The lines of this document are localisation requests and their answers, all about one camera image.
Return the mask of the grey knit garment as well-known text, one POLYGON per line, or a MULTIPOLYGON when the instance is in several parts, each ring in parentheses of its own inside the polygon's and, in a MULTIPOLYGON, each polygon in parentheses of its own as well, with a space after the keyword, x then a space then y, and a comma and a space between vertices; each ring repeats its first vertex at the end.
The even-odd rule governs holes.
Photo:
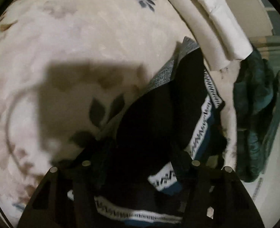
POLYGON ((148 93, 151 90, 163 86, 172 81, 175 77, 175 72, 180 61, 189 53, 200 48, 199 44, 185 36, 183 42, 177 42, 175 50, 171 58, 163 65, 163 67, 153 76, 147 86, 144 88, 142 94, 148 93))

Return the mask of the black patterned-waistband underwear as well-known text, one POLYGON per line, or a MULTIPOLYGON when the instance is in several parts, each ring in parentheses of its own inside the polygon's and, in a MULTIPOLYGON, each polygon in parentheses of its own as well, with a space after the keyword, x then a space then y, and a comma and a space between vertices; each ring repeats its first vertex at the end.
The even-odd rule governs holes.
POLYGON ((95 138, 72 136, 89 164, 73 189, 85 227, 208 227, 211 182, 204 166, 221 164, 223 101, 201 49, 180 54, 169 80, 147 91, 117 125, 95 138))

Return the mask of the folded cream towel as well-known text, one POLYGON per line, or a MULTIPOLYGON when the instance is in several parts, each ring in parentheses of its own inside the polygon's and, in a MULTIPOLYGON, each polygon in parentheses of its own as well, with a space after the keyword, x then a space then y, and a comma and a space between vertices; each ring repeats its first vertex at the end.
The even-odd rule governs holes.
POLYGON ((227 56, 220 36, 198 0, 168 0, 190 28, 200 45, 211 71, 227 67, 231 61, 227 56))

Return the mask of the floral cream bed blanket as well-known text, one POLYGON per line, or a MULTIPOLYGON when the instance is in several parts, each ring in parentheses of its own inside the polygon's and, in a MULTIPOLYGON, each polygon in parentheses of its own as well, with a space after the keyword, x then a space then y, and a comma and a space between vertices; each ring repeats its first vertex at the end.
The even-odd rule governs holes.
MULTIPOLYGON (((185 36, 196 41, 168 0, 0 0, 0 207, 12 225, 47 170, 82 151, 72 136, 108 132, 185 36)), ((209 69, 231 167, 238 68, 209 69)))

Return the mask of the folded white cloth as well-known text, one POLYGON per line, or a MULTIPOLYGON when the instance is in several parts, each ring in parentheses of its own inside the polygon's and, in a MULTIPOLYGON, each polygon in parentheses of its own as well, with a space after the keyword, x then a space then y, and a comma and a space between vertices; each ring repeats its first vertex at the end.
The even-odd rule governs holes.
POLYGON ((198 0, 216 27, 229 56, 244 60, 252 52, 252 45, 239 25, 226 0, 198 0))

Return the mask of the dark green garment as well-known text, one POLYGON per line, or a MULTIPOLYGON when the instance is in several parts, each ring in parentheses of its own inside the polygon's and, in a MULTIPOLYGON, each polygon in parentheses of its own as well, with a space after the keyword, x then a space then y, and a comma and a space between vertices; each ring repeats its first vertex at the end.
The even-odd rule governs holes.
POLYGON ((280 124, 280 71, 255 48, 241 62, 233 89, 237 117, 237 175, 253 182, 265 170, 280 124))

